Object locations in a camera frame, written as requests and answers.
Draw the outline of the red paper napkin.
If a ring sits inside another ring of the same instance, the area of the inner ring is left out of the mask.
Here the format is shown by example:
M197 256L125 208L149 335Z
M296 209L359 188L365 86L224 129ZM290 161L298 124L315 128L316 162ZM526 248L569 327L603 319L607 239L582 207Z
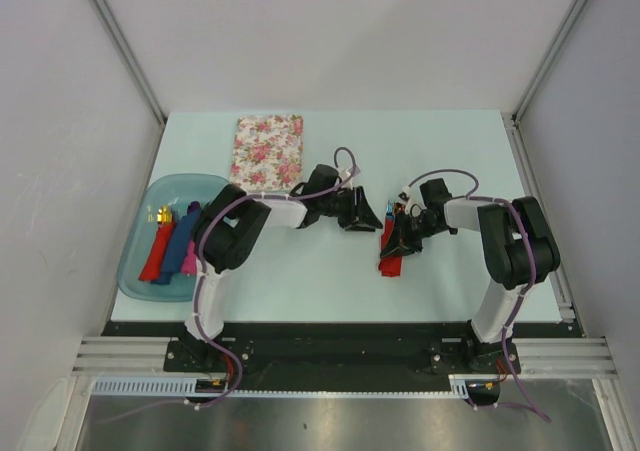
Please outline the red paper napkin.
M380 248L383 249L391 235L391 228L386 226L380 239ZM381 258L378 263L378 270L383 277L395 278L401 275L402 260L400 256Z

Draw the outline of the blue fork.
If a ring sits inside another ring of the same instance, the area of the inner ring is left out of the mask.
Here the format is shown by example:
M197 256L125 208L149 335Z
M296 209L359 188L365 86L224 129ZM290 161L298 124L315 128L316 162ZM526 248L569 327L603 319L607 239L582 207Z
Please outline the blue fork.
M389 200L387 202L386 211L385 211L385 225L384 232L391 232L394 224L394 200Z

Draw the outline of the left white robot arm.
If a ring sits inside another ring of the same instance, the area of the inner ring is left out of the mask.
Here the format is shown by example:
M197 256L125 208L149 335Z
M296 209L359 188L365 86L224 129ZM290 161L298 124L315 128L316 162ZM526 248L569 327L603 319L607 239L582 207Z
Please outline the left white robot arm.
M204 207L193 228L196 281L185 322L194 337L185 354L191 364L207 371L219 363L221 347L212 339L224 328L225 282L247 261L264 228L305 229L323 216L335 218L345 231L383 228L364 188L351 184L358 172L355 165L339 169L319 164L288 194L247 193L228 184Z

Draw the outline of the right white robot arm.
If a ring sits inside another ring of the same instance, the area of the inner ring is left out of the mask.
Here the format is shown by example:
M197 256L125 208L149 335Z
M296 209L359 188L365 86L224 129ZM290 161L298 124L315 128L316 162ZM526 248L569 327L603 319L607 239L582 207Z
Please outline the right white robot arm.
M399 195L380 260L419 253L424 239L440 233L465 229L479 234L490 281L462 340L461 359L469 370L484 372L508 352L515 319L530 291L561 263L559 248L534 197L455 197L442 178L419 189L421 203L411 198L409 185Z

